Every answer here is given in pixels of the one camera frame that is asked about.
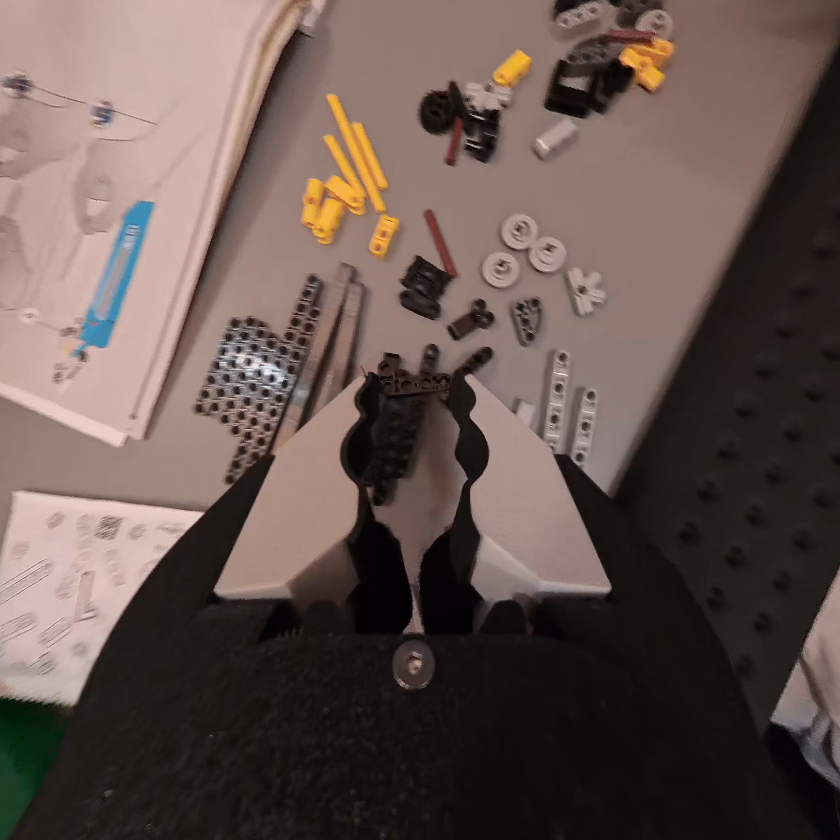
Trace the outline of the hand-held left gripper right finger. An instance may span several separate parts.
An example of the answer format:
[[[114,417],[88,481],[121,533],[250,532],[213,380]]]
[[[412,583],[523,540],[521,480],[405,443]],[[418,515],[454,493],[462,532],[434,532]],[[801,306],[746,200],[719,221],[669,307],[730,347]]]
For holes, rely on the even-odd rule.
[[[474,375],[457,374],[451,387],[465,474],[451,524],[456,578],[483,601],[608,595],[611,582],[551,449]]]

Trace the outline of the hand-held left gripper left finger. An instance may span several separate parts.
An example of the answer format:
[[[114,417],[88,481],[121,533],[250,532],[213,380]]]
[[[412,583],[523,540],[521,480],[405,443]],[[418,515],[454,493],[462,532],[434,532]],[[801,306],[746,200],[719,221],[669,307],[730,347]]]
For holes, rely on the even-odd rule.
[[[344,602],[358,584],[350,535],[360,490],[342,463],[361,420],[358,376],[277,450],[214,592],[225,600]]]

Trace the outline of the row of dark grey lego beams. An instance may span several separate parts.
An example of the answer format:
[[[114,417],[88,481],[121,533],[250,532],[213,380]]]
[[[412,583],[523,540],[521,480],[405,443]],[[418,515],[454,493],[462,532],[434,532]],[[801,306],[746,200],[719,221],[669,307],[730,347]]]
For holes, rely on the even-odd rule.
[[[268,453],[319,327],[322,288],[320,277],[306,278],[281,331],[255,317],[231,318],[225,326],[192,409],[234,438],[228,486]]]

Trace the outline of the printed white paper bag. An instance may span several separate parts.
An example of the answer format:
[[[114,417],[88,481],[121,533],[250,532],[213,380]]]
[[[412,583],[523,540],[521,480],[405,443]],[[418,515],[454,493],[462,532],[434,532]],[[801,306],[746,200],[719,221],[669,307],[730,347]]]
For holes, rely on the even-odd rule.
[[[10,501],[1,695],[71,707],[126,606],[203,513],[27,490]]]

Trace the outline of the yellow thin lego liftarm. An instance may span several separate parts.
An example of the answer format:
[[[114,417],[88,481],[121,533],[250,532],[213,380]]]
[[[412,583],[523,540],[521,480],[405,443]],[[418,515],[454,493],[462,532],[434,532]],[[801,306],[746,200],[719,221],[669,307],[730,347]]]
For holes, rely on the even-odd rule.
[[[401,227],[397,217],[382,213],[376,222],[369,242],[369,251],[377,259],[388,256],[393,239]]]

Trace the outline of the pile of mixed lego pieces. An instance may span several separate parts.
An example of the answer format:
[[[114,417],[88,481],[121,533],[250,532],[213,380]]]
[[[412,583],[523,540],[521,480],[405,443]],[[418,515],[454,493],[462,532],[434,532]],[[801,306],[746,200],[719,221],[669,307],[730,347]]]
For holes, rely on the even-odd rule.
[[[543,98],[547,112],[575,119],[604,114],[629,88],[656,93],[675,53],[662,1],[558,1],[553,31],[563,55]]]

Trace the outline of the wide black lego beam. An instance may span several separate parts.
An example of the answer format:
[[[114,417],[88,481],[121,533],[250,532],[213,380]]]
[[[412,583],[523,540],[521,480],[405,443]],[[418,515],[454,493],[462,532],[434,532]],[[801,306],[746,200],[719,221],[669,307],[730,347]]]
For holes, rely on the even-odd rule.
[[[395,414],[388,428],[385,469],[386,476],[393,485],[404,478],[413,465],[426,403],[424,396],[401,397],[394,401],[399,412]]]
[[[406,397],[381,397],[380,412],[371,430],[371,460],[364,472],[364,484],[371,504],[390,504],[402,476],[406,423]]]

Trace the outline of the long light grey lego beam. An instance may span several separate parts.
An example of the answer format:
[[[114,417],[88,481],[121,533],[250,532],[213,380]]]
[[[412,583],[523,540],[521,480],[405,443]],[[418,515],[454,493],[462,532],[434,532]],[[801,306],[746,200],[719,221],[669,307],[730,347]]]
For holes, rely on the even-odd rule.
[[[567,350],[555,350],[545,388],[542,440],[555,455],[564,449],[566,404],[571,388],[572,358]]]

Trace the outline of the light grey star lego piece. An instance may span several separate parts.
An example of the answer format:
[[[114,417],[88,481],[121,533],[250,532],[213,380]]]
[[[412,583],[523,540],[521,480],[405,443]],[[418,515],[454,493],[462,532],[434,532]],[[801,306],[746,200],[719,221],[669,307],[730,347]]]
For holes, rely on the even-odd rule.
[[[573,267],[566,272],[566,281],[572,307],[579,317],[590,317],[606,304],[607,295],[600,272]]]
[[[467,82],[462,90],[465,105],[470,112],[500,111],[511,104],[512,89],[489,80]]]

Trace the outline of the lego instruction booklet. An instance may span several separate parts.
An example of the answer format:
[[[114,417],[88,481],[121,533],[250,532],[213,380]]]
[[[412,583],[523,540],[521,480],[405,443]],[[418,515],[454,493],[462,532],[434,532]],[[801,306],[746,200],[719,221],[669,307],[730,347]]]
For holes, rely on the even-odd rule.
[[[1,2],[2,397],[142,439],[278,60],[327,2]]]

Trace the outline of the long yellow lego axle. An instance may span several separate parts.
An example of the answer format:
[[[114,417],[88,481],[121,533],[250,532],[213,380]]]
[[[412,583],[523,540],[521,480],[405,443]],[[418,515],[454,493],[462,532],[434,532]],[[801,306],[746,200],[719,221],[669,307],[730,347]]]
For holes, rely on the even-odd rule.
[[[371,199],[374,210],[378,214],[385,213],[385,203],[382,199],[381,190],[375,182],[371,167],[362,150],[362,145],[357,133],[351,124],[338,96],[330,93],[327,95],[327,102],[332,115],[341,131],[344,144],[350,153],[357,175],[360,178],[366,195]]]

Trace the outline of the light grey lego brick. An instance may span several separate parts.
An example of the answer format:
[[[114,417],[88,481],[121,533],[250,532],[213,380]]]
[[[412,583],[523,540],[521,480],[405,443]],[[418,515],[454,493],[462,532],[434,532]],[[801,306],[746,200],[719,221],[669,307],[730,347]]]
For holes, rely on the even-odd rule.
[[[578,135],[578,126],[569,117],[563,117],[552,127],[542,131],[532,142],[532,150],[541,161],[548,161],[567,148]]]

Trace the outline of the black lego connector piece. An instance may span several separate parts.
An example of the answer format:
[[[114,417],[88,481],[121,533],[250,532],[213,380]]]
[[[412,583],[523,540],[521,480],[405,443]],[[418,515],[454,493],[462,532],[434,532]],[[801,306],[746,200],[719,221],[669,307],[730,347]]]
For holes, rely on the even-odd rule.
[[[497,150],[501,110],[468,110],[464,152],[480,163],[488,163]]]

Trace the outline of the black lego gear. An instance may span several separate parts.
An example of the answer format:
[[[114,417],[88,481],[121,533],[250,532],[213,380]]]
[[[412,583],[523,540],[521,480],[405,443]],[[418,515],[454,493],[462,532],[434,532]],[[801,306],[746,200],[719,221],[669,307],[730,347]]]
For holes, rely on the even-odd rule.
[[[449,86],[424,95],[419,104],[418,119],[427,133],[441,136],[454,128],[455,121],[461,119],[463,113],[464,103],[457,87]]]

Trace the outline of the green plastic bin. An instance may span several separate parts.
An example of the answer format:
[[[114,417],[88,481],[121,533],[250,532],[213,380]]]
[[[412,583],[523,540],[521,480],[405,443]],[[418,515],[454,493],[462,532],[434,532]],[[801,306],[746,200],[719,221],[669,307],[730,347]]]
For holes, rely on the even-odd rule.
[[[63,707],[1,699],[1,838],[11,837],[54,762],[67,729]]]

